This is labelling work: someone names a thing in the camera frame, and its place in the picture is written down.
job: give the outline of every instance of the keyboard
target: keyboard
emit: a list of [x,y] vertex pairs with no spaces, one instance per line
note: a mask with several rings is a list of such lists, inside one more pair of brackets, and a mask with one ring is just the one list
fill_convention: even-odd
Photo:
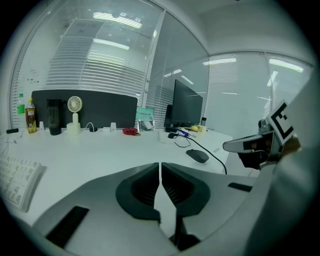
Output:
[[39,162],[0,156],[0,194],[5,203],[27,212],[40,172]]

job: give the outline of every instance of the desk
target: desk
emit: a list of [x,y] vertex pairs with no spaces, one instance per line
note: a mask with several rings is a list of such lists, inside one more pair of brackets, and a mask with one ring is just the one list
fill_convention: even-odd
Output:
[[[15,209],[10,209],[10,212],[33,225],[49,207],[84,183],[155,162],[175,163],[213,173],[224,172],[223,166],[211,156],[206,163],[189,157],[186,150],[202,150],[192,141],[187,148],[160,143],[159,134],[164,133],[162,129],[146,131],[141,136],[124,135],[122,130],[112,133],[84,130],[79,136],[68,136],[66,130],[57,136],[51,136],[48,130],[32,134],[24,132],[16,144],[8,145],[8,155],[40,162],[45,168],[36,184],[28,212]],[[232,140],[231,136],[215,131],[193,134],[197,136],[197,142],[223,163],[226,162],[229,153],[223,150],[222,145]],[[185,140],[181,137],[177,143],[186,145]]]

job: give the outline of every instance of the glass wall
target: glass wall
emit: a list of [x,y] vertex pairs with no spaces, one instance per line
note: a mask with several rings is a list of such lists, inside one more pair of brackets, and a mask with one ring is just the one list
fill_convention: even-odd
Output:
[[207,126],[235,139],[258,132],[283,99],[290,103],[310,78],[312,67],[288,56],[234,52],[210,57]]
[[155,49],[146,107],[153,108],[157,127],[163,127],[167,105],[173,103],[175,80],[203,97],[203,116],[209,79],[209,55],[195,36],[166,13]]
[[20,53],[11,85],[12,128],[19,94],[80,89],[124,94],[141,105],[148,58],[163,10],[142,0],[57,0]]

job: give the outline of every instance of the black monitor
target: black monitor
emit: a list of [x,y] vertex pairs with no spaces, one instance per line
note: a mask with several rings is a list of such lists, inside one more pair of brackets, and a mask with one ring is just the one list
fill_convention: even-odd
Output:
[[203,98],[199,94],[182,82],[175,80],[171,123],[182,127],[198,125],[201,118],[202,101]]

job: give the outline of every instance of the desk fan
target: desk fan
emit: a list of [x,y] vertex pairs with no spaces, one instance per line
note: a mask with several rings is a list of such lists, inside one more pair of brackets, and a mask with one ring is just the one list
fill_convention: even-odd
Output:
[[78,96],[72,96],[67,103],[68,109],[73,113],[72,122],[66,125],[68,135],[79,135],[81,132],[78,113],[82,109],[82,100]]

